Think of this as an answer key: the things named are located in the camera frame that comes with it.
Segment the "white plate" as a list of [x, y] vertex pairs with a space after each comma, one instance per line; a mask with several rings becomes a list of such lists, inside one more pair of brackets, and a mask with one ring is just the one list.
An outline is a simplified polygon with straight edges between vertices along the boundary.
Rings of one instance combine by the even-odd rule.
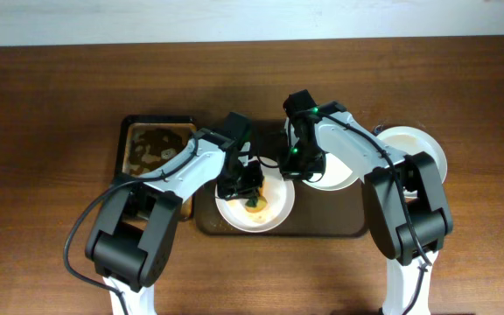
[[[298, 137], [300, 131], [312, 131], [306, 122], [301, 122], [296, 120], [291, 122], [290, 118], [285, 121], [285, 127], [292, 126], [295, 135]], [[333, 154], [325, 151], [325, 173], [321, 180], [318, 182], [307, 182], [306, 180], [299, 180], [312, 187], [321, 191], [338, 191], [349, 187], [356, 181], [356, 177], [353, 175], [353, 171], [344, 164], [341, 160], [335, 157]]]
[[[248, 162], [257, 161], [249, 157]], [[220, 199], [214, 185], [214, 202], [221, 217], [233, 228], [245, 233], [263, 233], [281, 225], [291, 214], [295, 201], [295, 188], [291, 181], [283, 180], [279, 170], [261, 165], [264, 176], [260, 195], [268, 205], [259, 213], [248, 213], [245, 202], [248, 199]]]

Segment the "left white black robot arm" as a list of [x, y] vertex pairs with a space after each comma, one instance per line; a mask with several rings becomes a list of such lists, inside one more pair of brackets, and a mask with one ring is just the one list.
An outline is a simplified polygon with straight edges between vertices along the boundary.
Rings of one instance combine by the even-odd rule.
[[256, 199], [263, 185], [258, 162], [246, 159], [252, 122], [231, 112], [218, 129], [192, 133], [187, 146], [166, 164], [139, 177], [120, 173], [73, 224], [75, 235], [89, 213], [100, 212], [87, 239], [86, 257], [103, 276], [95, 281], [69, 262], [72, 237], [63, 249], [66, 270], [108, 291], [115, 314], [152, 314], [152, 289], [168, 262], [181, 206], [215, 180], [221, 200]]

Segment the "pale blue plate front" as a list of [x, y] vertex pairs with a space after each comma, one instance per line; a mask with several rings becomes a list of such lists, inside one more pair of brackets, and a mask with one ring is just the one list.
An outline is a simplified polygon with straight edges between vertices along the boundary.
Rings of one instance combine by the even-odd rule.
[[426, 132], [408, 126], [396, 126], [385, 129], [376, 136], [385, 144], [415, 155], [421, 151], [429, 154], [437, 164], [442, 183], [445, 182], [448, 164], [445, 152], [440, 144]]

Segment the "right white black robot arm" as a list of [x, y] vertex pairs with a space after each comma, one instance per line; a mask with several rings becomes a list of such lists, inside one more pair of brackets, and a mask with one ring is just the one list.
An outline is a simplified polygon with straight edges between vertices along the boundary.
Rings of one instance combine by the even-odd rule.
[[362, 128], [347, 108], [318, 105], [307, 90], [283, 103], [287, 144], [278, 159], [284, 179], [314, 183], [329, 174], [332, 154], [361, 181], [366, 223], [387, 259], [381, 314], [427, 314], [431, 272], [453, 218], [433, 157], [391, 147]]

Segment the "yellow green sponge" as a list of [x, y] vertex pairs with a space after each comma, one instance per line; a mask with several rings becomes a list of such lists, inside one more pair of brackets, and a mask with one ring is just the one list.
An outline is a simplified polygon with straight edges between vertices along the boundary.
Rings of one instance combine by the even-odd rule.
[[262, 195], [248, 199], [244, 206], [248, 213], [256, 214], [261, 212], [268, 205], [268, 201]]

